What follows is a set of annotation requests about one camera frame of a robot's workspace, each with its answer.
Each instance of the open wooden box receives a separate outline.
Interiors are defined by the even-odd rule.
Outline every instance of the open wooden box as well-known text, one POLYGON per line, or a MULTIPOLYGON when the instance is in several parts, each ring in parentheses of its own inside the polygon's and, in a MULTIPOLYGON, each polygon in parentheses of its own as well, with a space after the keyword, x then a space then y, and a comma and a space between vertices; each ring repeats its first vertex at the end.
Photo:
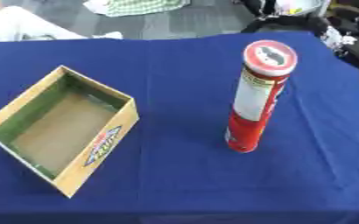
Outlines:
POLYGON ((70 198, 137 120, 132 97, 60 66, 0 110, 0 146, 70 198))

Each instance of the wooden box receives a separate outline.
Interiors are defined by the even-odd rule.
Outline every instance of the wooden box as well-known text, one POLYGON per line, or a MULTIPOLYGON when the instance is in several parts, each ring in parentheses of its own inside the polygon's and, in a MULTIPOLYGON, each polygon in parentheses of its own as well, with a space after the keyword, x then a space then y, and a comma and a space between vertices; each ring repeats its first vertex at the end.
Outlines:
POLYGON ((0 146, 71 198, 137 120, 132 97, 60 66, 0 110, 0 146))

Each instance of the navy blue fabric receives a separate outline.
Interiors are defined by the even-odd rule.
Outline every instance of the navy blue fabric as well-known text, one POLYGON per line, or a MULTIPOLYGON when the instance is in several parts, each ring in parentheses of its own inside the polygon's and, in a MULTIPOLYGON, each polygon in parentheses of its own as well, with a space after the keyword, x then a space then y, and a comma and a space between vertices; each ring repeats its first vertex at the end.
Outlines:
POLYGON ((359 71, 309 33, 0 43, 0 108, 58 65, 134 96, 141 120, 72 199, 0 149, 0 214, 224 214, 216 223, 251 214, 237 223, 271 223, 265 213, 282 212, 282 223, 315 223, 309 214, 357 223, 359 71), (299 65, 258 149, 242 155, 223 135, 242 49, 258 39, 291 46, 299 65))

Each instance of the green checkered cloth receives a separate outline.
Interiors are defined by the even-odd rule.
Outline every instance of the green checkered cloth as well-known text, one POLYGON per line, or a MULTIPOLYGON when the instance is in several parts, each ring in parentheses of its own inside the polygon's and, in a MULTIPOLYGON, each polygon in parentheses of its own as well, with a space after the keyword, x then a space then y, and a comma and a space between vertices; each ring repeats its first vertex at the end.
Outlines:
POLYGON ((108 17, 141 15, 177 10, 191 0, 110 0, 108 17))

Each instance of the chip can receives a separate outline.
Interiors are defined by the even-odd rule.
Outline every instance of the chip can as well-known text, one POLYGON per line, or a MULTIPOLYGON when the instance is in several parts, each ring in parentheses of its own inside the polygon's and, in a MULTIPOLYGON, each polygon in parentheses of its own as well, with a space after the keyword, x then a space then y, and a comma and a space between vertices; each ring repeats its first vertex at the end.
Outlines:
POLYGON ((260 40, 243 51, 243 70, 229 115, 226 141, 242 153, 256 149, 290 73, 297 54, 283 43, 260 40))

